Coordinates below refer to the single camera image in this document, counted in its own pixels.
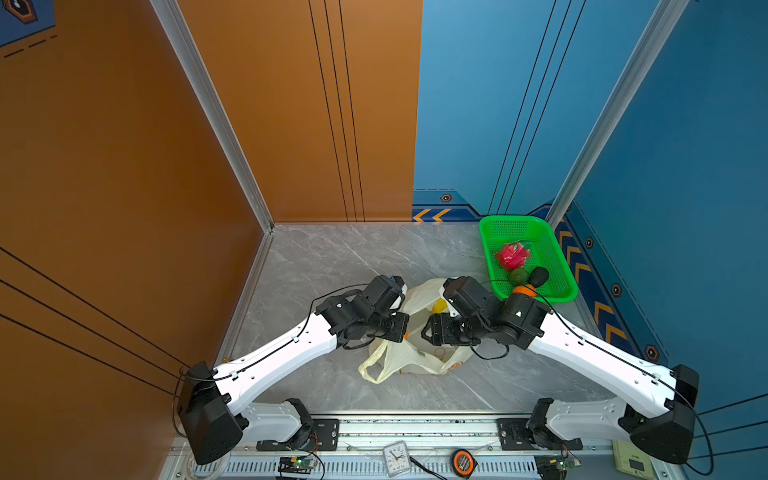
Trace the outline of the orange fruit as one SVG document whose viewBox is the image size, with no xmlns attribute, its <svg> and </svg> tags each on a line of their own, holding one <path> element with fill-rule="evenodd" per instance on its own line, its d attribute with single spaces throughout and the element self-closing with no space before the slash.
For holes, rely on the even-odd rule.
<svg viewBox="0 0 768 480">
<path fill-rule="evenodd" d="M 538 296 L 536 288 L 531 284 L 516 286 L 513 290 L 513 293 L 526 295 L 531 298 L 535 298 Z"/>
</svg>

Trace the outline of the green round fruit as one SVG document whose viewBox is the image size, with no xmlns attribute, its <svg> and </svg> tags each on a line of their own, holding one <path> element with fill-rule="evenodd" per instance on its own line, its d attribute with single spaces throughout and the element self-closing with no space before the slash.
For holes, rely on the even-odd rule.
<svg viewBox="0 0 768 480">
<path fill-rule="evenodd" d="M 524 268 L 516 268 L 508 273 L 508 281 L 514 287 L 527 284 L 529 277 L 529 272 Z"/>
</svg>

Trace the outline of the red dragon fruit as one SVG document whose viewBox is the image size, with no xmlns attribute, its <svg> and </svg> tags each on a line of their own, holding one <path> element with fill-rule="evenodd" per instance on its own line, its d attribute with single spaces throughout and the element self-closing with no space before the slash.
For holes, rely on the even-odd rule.
<svg viewBox="0 0 768 480">
<path fill-rule="evenodd" d="M 499 265 L 507 271 L 522 268 L 531 257 L 531 251 L 522 242 L 504 244 L 495 253 Z"/>
</svg>

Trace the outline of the translucent yellowish plastic bag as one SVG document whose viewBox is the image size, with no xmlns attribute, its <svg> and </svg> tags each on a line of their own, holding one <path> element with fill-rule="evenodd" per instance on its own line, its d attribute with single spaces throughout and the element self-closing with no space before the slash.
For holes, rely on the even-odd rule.
<svg viewBox="0 0 768 480">
<path fill-rule="evenodd" d="M 421 337 L 434 303 L 442 298 L 446 278 L 430 279 L 409 289 L 399 311 L 409 315 L 401 343 L 375 340 L 368 358 L 358 367 L 362 378 L 381 384 L 394 374 L 445 375 L 473 357 L 466 346 L 435 346 Z"/>
</svg>

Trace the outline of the dark avocado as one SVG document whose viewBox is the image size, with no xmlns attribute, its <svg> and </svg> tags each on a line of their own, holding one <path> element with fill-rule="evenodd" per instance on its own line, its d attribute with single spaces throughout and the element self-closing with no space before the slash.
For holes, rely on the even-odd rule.
<svg viewBox="0 0 768 480">
<path fill-rule="evenodd" d="M 544 267 L 535 267 L 528 278 L 528 284 L 537 289 L 547 283 L 550 278 L 549 271 Z"/>
</svg>

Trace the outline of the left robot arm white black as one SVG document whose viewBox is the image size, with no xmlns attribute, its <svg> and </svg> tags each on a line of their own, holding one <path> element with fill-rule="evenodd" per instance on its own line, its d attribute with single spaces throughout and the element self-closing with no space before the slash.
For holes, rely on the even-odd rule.
<svg viewBox="0 0 768 480">
<path fill-rule="evenodd" d="M 183 374 L 174 410 L 195 462 L 220 460 L 241 442 L 271 441 L 300 450 L 314 421 L 298 399 L 257 402 L 257 397 L 303 365 L 362 339 L 400 343 L 408 314 L 399 276 L 379 275 L 367 285 L 334 290 L 311 302 L 295 327 L 229 363 L 200 362 Z"/>
</svg>

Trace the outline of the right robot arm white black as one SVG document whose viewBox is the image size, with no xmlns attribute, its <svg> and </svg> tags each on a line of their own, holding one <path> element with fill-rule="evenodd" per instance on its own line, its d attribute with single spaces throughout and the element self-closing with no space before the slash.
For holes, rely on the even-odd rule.
<svg viewBox="0 0 768 480">
<path fill-rule="evenodd" d="M 563 318 L 534 285 L 498 299 L 472 277 L 441 288 L 449 310 L 421 332 L 436 346 L 475 347 L 489 339 L 555 360 L 610 391 L 607 400 L 537 401 L 526 422 L 533 445 L 571 448 L 583 438 L 629 442 L 661 461 L 682 465 L 691 451 L 699 375 L 631 355 Z"/>
</svg>

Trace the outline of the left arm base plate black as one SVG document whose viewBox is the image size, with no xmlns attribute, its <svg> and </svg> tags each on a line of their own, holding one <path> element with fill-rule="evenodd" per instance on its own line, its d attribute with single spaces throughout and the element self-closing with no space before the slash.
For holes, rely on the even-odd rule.
<svg viewBox="0 0 768 480">
<path fill-rule="evenodd" d="M 285 442 L 274 440 L 259 441 L 258 451 L 287 452 L 287 451 L 336 451 L 339 439 L 340 421 L 333 418 L 312 420 L 302 425 L 300 429 Z"/>
</svg>

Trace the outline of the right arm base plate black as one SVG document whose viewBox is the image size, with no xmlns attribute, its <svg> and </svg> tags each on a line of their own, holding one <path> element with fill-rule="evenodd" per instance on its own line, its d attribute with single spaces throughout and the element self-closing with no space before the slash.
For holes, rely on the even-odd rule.
<svg viewBox="0 0 768 480">
<path fill-rule="evenodd" d="M 547 450 L 561 448 L 579 451 L 584 448 L 579 438 L 565 441 L 557 437 L 546 426 L 528 427 L 523 418 L 500 418 L 496 420 L 501 448 L 504 451 Z"/>
</svg>

